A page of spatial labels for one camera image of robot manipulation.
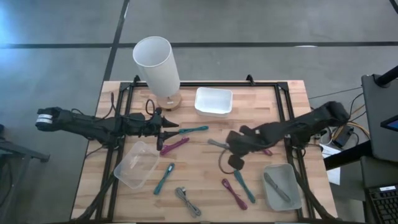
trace gray plastic tray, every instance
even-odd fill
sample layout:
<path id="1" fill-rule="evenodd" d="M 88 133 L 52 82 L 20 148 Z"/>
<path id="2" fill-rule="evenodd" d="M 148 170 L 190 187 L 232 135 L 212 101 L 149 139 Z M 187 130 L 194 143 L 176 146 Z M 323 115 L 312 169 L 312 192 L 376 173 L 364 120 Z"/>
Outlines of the gray plastic tray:
<path id="1" fill-rule="evenodd" d="M 267 172 L 271 176 L 272 180 L 290 197 L 291 200 L 291 202 L 284 201 L 275 189 L 273 189 L 271 185 L 264 180 L 264 175 L 262 173 L 261 179 L 264 185 L 266 202 L 271 209 L 275 211 L 286 211 L 302 207 L 299 188 L 297 187 L 292 165 L 269 165 L 264 168 L 264 172 Z"/>

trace lamp base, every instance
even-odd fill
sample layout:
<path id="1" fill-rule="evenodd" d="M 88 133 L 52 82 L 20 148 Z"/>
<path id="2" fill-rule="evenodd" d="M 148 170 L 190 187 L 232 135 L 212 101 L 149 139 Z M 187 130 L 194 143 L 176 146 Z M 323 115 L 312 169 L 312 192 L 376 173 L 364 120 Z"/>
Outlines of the lamp base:
<path id="1" fill-rule="evenodd" d="M 157 97 L 157 104 L 166 111 L 173 111 L 181 105 L 181 94 L 178 91 L 176 94 L 169 97 Z"/>

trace white bowl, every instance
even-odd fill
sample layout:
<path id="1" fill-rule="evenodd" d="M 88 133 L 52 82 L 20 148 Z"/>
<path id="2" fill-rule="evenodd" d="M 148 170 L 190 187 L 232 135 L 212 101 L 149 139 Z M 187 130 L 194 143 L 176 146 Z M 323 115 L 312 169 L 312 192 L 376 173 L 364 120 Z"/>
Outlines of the white bowl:
<path id="1" fill-rule="evenodd" d="M 232 110 L 232 91 L 199 87 L 195 109 L 199 115 L 226 118 Z"/>

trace wooden table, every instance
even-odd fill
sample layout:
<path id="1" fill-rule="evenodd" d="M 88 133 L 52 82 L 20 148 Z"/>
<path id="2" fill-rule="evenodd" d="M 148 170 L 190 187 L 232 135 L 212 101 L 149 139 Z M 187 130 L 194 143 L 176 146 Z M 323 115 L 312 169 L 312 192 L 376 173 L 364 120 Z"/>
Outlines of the wooden table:
<path id="1" fill-rule="evenodd" d="M 308 113 L 310 105 L 304 82 L 297 80 L 288 81 L 288 83 L 294 114 L 299 116 Z M 102 117 L 109 111 L 111 92 L 115 94 L 115 99 L 117 99 L 119 84 L 120 82 L 104 82 L 97 117 Z M 233 110 L 227 118 L 197 115 L 194 108 L 197 87 L 181 87 L 180 92 L 183 96 L 181 107 L 172 112 L 164 112 L 168 120 L 178 123 L 180 127 L 164 130 L 174 131 L 179 128 L 194 128 L 203 125 L 210 128 L 207 131 L 186 134 L 185 136 L 188 136 L 190 141 L 169 152 L 165 157 L 161 157 L 159 165 L 142 188 L 132 190 L 120 182 L 114 210 L 114 222 L 292 222 L 297 220 L 294 211 L 272 211 L 266 205 L 261 184 L 261 174 L 265 166 L 287 163 L 283 141 L 270 148 L 274 153 L 272 157 L 261 152 L 248 154 L 244 157 L 245 166 L 241 173 L 246 185 L 256 197 L 255 204 L 248 200 L 244 190 L 233 175 L 223 174 L 219 170 L 217 161 L 221 148 L 206 143 L 209 138 L 224 142 L 230 130 L 238 130 L 244 124 L 253 128 L 262 123 L 278 121 L 279 114 L 274 89 L 256 86 L 221 88 L 233 91 Z M 148 98 L 155 100 L 155 96 L 148 88 L 135 88 L 131 113 L 142 112 L 146 114 L 145 103 Z M 283 104 L 285 114 L 288 114 L 285 101 L 283 101 Z M 127 137 L 124 154 L 129 152 L 137 141 L 144 141 L 155 148 L 155 140 L 155 137 Z M 168 139 L 165 144 L 172 144 L 179 140 L 181 140 L 181 136 L 174 136 Z M 98 142 L 90 142 L 88 152 L 98 147 L 100 147 Z M 222 166 L 226 170 L 231 170 L 227 164 L 228 156 L 229 153 L 227 152 L 223 157 Z M 86 159 L 72 218 L 83 213 L 98 193 L 105 157 L 106 149 L 103 149 Z M 328 212 L 336 217 L 335 203 L 319 148 L 308 147 L 304 161 L 311 190 Z M 154 195 L 153 191 L 156 185 L 171 162 L 175 163 L 174 171 L 164 184 L 160 195 Z M 229 180 L 236 193 L 240 194 L 241 198 L 247 203 L 249 208 L 246 211 L 238 207 L 233 196 L 222 186 L 221 180 L 223 178 Z M 191 217 L 182 200 L 175 196 L 174 190 L 176 187 L 187 189 L 188 199 L 200 208 L 202 216 Z M 108 210 L 108 202 L 109 197 L 106 197 L 105 211 Z M 303 195 L 302 204 L 304 214 L 307 214 Z"/>

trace concrete floor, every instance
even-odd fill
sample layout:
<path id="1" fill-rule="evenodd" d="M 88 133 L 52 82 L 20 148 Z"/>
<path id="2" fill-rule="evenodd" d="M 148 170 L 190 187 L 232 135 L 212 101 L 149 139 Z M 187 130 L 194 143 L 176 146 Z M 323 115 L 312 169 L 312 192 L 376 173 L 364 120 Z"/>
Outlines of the concrete floor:
<path id="1" fill-rule="evenodd" d="M 123 0 L 0 0 L 0 44 L 112 43 Z M 396 41 L 389 1 L 131 0 L 120 42 L 161 35 L 171 42 Z M 6 137 L 51 154 L 30 165 L 10 223 L 70 218 L 87 140 L 43 133 L 38 108 L 94 114 L 111 49 L 0 49 L 0 123 Z M 118 49 L 110 80 L 132 80 L 131 49 Z M 362 75 L 397 65 L 398 47 L 263 47 L 174 49 L 181 80 L 305 80 L 308 97 L 360 86 Z M 310 100 L 350 101 L 361 90 Z M 363 116 L 358 123 L 367 126 Z M 361 203 L 333 188 L 339 217 L 363 221 Z"/>

